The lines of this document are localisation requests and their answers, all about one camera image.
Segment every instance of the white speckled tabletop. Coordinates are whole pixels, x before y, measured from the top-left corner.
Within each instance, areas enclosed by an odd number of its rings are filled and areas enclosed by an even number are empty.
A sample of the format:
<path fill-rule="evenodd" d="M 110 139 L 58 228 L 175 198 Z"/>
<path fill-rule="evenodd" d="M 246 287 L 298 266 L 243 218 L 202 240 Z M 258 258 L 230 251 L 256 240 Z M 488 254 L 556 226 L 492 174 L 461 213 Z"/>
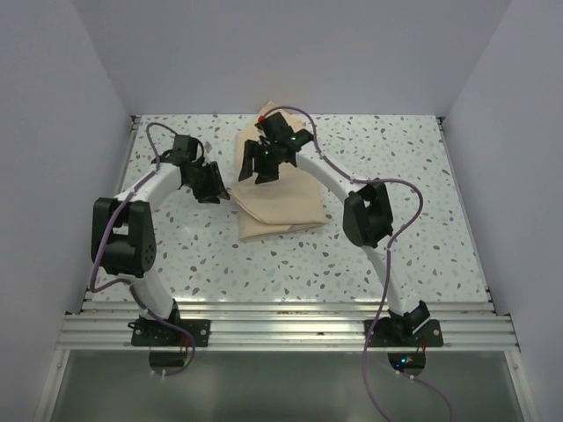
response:
<path fill-rule="evenodd" d="M 434 116 L 315 115 L 328 155 L 356 175 L 404 178 L 425 197 L 423 215 L 399 238 L 395 259 L 416 280 L 428 302 L 487 302 L 486 284 L 475 258 L 461 203 Z M 124 186 L 144 174 L 152 160 L 144 128 L 160 121 L 206 144 L 219 163 L 226 186 L 236 183 L 235 135 L 252 115 L 143 116 L 128 162 Z M 154 127 L 159 151 L 172 137 Z M 403 186 L 388 186 L 394 227 L 415 211 L 416 198 Z M 155 266 L 172 295 L 188 301 L 365 302 L 382 293 L 369 261 L 341 229 L 342 205 L 321 186 L 327 224 L 317 229 L 238 239 L 238 206 L 198 204 L 186 188 L 153 213 L 157 237 Z M 100 273 L 102 280 L 108 280 Z M 93 296 L 94 301 L 131 301 L 124 287 Z"/>

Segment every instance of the gray wall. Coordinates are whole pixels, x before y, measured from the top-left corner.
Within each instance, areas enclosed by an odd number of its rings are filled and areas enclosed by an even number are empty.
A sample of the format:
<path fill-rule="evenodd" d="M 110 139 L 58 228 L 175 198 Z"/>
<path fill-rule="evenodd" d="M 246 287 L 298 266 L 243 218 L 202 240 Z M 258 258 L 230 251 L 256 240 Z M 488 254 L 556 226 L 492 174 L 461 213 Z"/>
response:
<path fill-rule="evenodd" d="M 444 115 L 509 0 L 73 0 L 132 113 Z"/>
<path fill-rule="evenodd" d="M 69 0 L 0 13 L 0 419 L 34 411 L 84 293 L 91 205 L 112 192 L 128 116 Z"/>
<path fill-rule="evenodd" d="M 446 122 L 479 254 L 545 420 L 562 420 L 563 3 L 513 0 Z"/>

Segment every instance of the cloth fold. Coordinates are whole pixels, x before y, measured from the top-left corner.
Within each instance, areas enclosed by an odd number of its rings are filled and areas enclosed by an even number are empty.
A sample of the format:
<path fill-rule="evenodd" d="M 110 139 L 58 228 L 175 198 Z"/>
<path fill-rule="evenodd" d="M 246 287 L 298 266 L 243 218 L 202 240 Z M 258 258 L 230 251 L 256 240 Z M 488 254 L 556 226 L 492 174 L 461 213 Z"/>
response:
<path fill-rule="evenodd" d="M 268 102 L 259 116 L 276 107 Z M 295 131 L 304 124 L 295 116 L 281 111 Z M 235 147 L 236 178 L 240 172 L 245 142 L 259 139 L 258 129 L 252 120 L 237 134 Z M 280 166 L 280 178 L 275 182 L 255 185 L 256 175 L 238 182 L 232 190 L 232 197 L 240 206 L 238 214 L 238 236 L 246 239 L 291 231 L 310 229 L 325 224 L 325 211 L 321 200 L 318 181 L 309 173 L 289 163 Z"/>

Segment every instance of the beige cloth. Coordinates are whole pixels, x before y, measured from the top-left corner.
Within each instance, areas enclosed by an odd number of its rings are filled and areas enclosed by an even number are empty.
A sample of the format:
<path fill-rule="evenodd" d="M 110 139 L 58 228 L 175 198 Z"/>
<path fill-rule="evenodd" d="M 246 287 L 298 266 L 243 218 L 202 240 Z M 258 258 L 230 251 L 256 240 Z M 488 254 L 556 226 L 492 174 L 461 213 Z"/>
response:
<path fill-rule="evenodd" d="M 264 114 L 276 104 L 269 102 L 260 110 Z M 304 127 L 295 116 L 282 111 L 286 121 L 294 130 Z M 245 142 L 259 139 L 256 120 L 237 134 L 235 169 L 238 174 L 242 166 Z M 238 213 L 238 236 L 241 239 L 254 236 L 289 233 L 310 229 L 325 224 L 325 211 L 318 188 L 318 181 L 309 173 L 291 164 L 280 166 L 280 179 L 271 183 L 255 185 L 256 174 L 238 182 L 232 196 L 241 207 Z"/>

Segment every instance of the purple cable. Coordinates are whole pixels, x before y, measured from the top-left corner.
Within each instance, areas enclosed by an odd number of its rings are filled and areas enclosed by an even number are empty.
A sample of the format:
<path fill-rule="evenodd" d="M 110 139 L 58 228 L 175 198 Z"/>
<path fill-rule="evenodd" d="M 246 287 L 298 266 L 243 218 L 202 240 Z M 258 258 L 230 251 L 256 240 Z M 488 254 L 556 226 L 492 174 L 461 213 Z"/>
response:
<path fill-rule="evenodd" d="M 156 160 L 156 163 L 157 163 L 157 171 L 159 171 L 159 170 L 160 170 L 160 156 L 158 155 L 157 145 L 155 145 L 155 143 L 154 143 L 153 140 L 152 140 L 152 136 L 150 136 L 150 128 L 153 127 L 153 126 L 160 126 L 160 127 L 163 127 L 164 129 L 166 129 L 166 130 L 172 132 L 174 135 L 177 135 L 178 132 L 176 132 L 176 131 L 175 131 L 174 129 L 172 129 L 171 127 L 167 127 L 165 124 L 159 123 L 159 122 L 157 122 L 157 121 L 152 121 L 152 122 L 149 123 L 149 124 L 147 125 L 147 127 L 144 129 L 145 134 L 147 134 L 147 139 L 149 140 L 150 147 L 152 148 L 152 152 L 155 153 L 155 158 L 157 159 L 157 160 Z"/>
<path fill-rule="evenodd" d="M 158 171 L 160 169 L 160 157 L 158 156 L 157 147 L 156 147 L 155 143 L 152 141 L 152 138 L 150 137 L 150 128 L 153 127 L 153 126 L 164 127 L 165 129 L 168 129 L 170 132 L 172 132 L 175 135 L 177 135 L 178 133 L 175 130 L 173 130 L 172 128 L 167 127 L 166 125 L 164 125 L 162 123 L 158 123 L 156 121 L 153 121 L 153 122 L 151 122 L 147 125 L 145 131 L 146 131 L 149 143 L 150 143 L 150 147 L 152 148 L 153 152 L 155 153 L 155 157 L 157 158 L 156 163 L 157 163 L 157 171 Z M 108 287 L 114 286 L 116 284 L 121 284 L 121 283 L 125 284 L 126 286 L 129 287 L 129 291 L 131 292 L 131 295 L 133 296 L 133 298 L 135 299 L 135 302 L 137 302 L 137 304 L 139 305 L 139 307 L 141 309 L 145 309 L 151 317 L 153 317 L 156 321 L 158 321 L 159 323 L 161 323 L 165 327 L 168 327 L 168 328 L 171 328 L 175 331 L 178 331 L 180 334 L 186 336 L 189 339 L 189 341 L 190 341 L 189 345 L 192 347 L 192 353 L 190 354 L 190 357 L 187 360 L 186 364 L 179 369 L 171 371 L 170 373 L 166 373 L 166 372 L 160 373 L 161 375 L 164 374 L 164 376 L 172 376 L 172 375 L 177 375 L 180 372 L 184 371 L 190 365 L 190 363 L 192 363 L 192 360 L 194 360 L 194 357 L 195 357 L 195 340 L 194 340 L 194 337 L 188 331 L 186 331 L 183 328 L 178 327 L 174 324 L 170 324 L 168 321 L 165 321 L 162 317 L 155 314 L 152 310 L 148 309 L 147 306 L 141 301 L 139 296 L 136 294 L 136 292 L 133 289 L 133 286 L 131 284 L 131 281 L 126 280 L 126 279 L 115 279 L 115 280 L 108 281 L 103 286 L 96 287 L 96 279 L 98 278 L 99 267 L 100 267 L 100 264 L 101 264 L 101 261 L 102 261 L 102 257 L 104 256 L 104 251 L 106 250 L 107 241 L 109 240 L 109 237 L 112 234 L 112 229 L 113 229 L 113 225 L 115 224 L 115 221 L 119 217 L 121 211 L 123 211 L 123 208 L 125 208 L 127 206 L 127 204 L 131 201 L 131 199 L 133 198 L 135 193 L 137 193 L 138 190 L 156 174 L 157 174 L 156 171 L 151 171 L 150 173 L 145 175 L 141 180 L 139 180 L 137 183 L 135 183 L 134 186 L 133 186 L 133 189 L 131 189 L 131 191 L 125 197 L 125 199 L 123 199 L 121 204 L 115 209 L 115 211 L 113 211 L 111 217 L 109 218 L 109 220 L 107 222 L 106 228 L 104 229 L 104 234 L 102 235 L 102 238 L 99 242 L 99 247 L 98 247 L 98 251 L 96 252 L 94 264 L 92 266 L 92 270 L 91 270 L 91 274 L 90 274 L 90 282 L 88 283 L 88 287 L 89 287 L 89 289 L 92 293 L 99 293 L 102 290 L 105 290 Z"/>
<path fill-rule="evenodd" d="M 323 150 L 320 148 L 320 145 L 318 144 L 317 125 L 315 124 L 315 120 L 311 117 L 310 114 L 308 114 L 306 111 L 304 111 L 300 108 L 293 107 L 291 105 L 280 105 L 280 106 L 271 108 L 270 110 L 265 112 L 264 117 L 268 116 L 270 113 L 277 111 L 277 110 L 291 110 L 291 111 L 298 112 L 298 113 L 302 114 L 303 116 L 305 116 L 305 118 L 311 123 L 311 126 L 312 126 L 313 144 L 315 145 L 315 150 L 318 152 L 319 156 L 323 160 L 325 160 L 325 162 L 328 165 L 330 165 L 330 167 L 333 170 L 335 170 L 338 174 L 340 174 L 343 178 L 346 178 L 353 183 L 363 183 L 363 184 L 370 184 L 370 185 L 377 185 L 377 184 L 380 184 L 380 183 L 401 184 L 401 185 L 408 186 L 409 188 L 411 188 L 419 198 L 419 207 L 416 210 L 416 213 L 414 213 L 414 216 L 408 222 L 406 222 L 403 226 L 401 226 L 401 228 L 399 230 L 397 230 L 397 232 L 395 232 L 395 234 L 393 234 L 390 237 L 389 242 L 387 242 L 387 247 L 386 247 L 386 260 L 387 260 L 387 262 L 386 262 L 386 271 L 385 271 L 384 291 L 383 291 L 383 294 L 382 294 L 382 297 L 381 297 L 381 302 L 379 303 L 379 306 L 377 307 L 376 316 L 374 317 L 373 322 L 371 323 L 371 326 L 369 327 L 368 335 L 366 336 L 365 343 L 363 344 L 363 353 L 362 353 L 363 383 L 366 386 L 366 391 L 368 392 L 368 396 L 371 399 L 371 402 L 376 406 L 377 410 L 379 411 L 379 413 L 381 413 L 381 415 L 385 418 L 385 420 L 391 422 L 392 421 L 391 415 L 377 401 L 377 398 L 376 398 L 375 394 L 373 393 L 373 391 L 371 390 L 371 386 L 369 385 L 369 378 L 368 378 L 368 345 L 369 345 L 369 340 L 371 339 L 371 336 L 373 335 L 373 330 L 376 327 L 377 321 L 379 320 L 379 317 L 381 316 L 381 313 L 383 311 L 385 298 L 387 297 L 387 291 L 389 290 L 389 281 L 390 281 L 390 278 L 391 278 L 391 247 L 393 245 L 393 242 L 395 242 L 397 240 L 397 238 L 409 226 L 411 226 L 417 218 L 419 218 L 420 213 L 422 212 L 422 203 L 423 203 L 422 192 L 420 191 L 420 189 L 418 187 L 413 185 L 411 182 L 407 182 L 406 180 L 402 180 L 400 178 L 378 178 L 378 179 L 356 179 L 356 178 L 354 178 L 352 175 L 349 175 L 345 171 L 343 171 L 328 156 L 323 154 Z M 438 394 L 443 399 L 443 401 L 448 405 L 448 410 L 450 412 L 450 421 L 456 420 L 456 416 L 455 416 L 451 401 L 446 397 L 445 394 L 443 394 L 436 386 L 434 386 L 432 383 L 430 383 L 428 381 L 421 380 L 418 377 L 415 377 L 414 380 L 423 384 L 423 385 L 425 385 L 425 386 L 427 386 L 428 388 L 432 389 L 436 394 Z"/>

